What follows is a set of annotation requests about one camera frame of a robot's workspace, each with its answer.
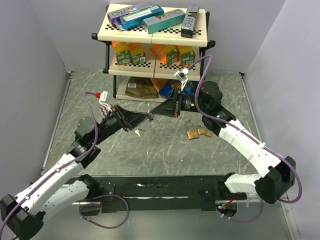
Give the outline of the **key with panda keychain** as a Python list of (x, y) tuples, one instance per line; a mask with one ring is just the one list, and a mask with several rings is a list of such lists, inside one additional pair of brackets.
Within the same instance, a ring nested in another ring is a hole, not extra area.
[(152, 121), (154, 119), (154, 114), (152, 114), (152, 113), (149, 114), (148, 119), (149, 119), (149, 121)]

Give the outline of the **small brass padlock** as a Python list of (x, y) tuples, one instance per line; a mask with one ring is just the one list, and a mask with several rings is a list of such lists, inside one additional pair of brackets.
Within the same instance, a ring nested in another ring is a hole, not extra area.
[(211, 133), (210, 130), (206, 129), (204, 135), (205, 135), (206, 137), (211, 137), (211, 136), (212, 136), (212, 133)]

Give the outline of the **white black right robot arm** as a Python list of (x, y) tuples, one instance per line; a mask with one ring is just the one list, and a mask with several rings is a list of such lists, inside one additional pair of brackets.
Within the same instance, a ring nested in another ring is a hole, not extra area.
[(237, 193), (257, 194), (269, 204), (280, 201), (281, 197), (298, 184), (298, 195), (302, 196), (302, 183), (296, 172), (296, 162), (290, 156), (282, 157), (272, 152), (254, 137), (240, 121), (221, 104), (223, 97), (217, 83), (200, 83), (194, 95), (182, 95), (173, 90), (167, 100), (151, 110), (152, 114), (178, 117), (182, 111), (202, 114), (204, 126), (216, 136), (238, 150), (256, 169), (256, 174), (229, 173), (218, 187), (223, 199), (230, 199)]

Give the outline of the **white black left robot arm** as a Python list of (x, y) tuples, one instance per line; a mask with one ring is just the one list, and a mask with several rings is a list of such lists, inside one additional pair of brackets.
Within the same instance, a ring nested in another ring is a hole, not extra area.
[(99, 195), (99, 183), (90, 175), (64, 184), (84, 170), (100, 153), (98, 144), (117, 131), (130, 131), (149, 117), (148, 113), (112, 107), (101, 123), (95, 116), (82, 118), (75, 130), (75, 140), (58, 162), (36, 182), (15, 196), (7, 194), (0, 201), (1, 219), (20, 240), (32, 239), (44, 223), (74, 202), (93, 201)]

